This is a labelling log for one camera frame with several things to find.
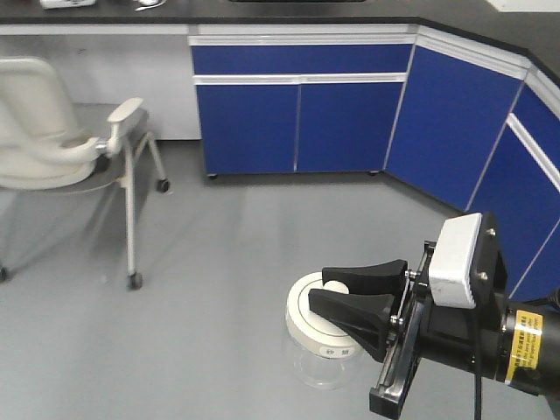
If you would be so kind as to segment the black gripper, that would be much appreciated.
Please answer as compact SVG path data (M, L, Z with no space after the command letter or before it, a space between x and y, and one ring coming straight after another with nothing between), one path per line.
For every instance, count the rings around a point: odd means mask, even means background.
M422 358L474 375L474 413L482 413L482 379L493 379L505 360L507 299L497 290L490 302L472 310L435 305L428 268L436 242L426 242L422 270L405 297L405 323L388 348L393 295L405 284L408 263L396 259L364 267L324 267L322 282L344 284L350 294L311 289L310 310L355 340L375 361L383 362L380 379L369 393L369 408L379 415L399 415Z

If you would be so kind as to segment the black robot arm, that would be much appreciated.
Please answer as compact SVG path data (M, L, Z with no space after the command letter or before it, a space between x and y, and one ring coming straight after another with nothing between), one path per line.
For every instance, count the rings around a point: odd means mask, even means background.
M423 359L474 376L474 416L482 417L482 381L503 382L535 396L559 397L559 312L546 299L508 299L505 265L494 252L493 289L477 309L436 304L428 269L436 244L424 244L417 271L404 260L369 267L325 268L323 281L347 292L311 289L312 313L337 326L375 361L379 380L369 391L369 408L388 419L403 411Z

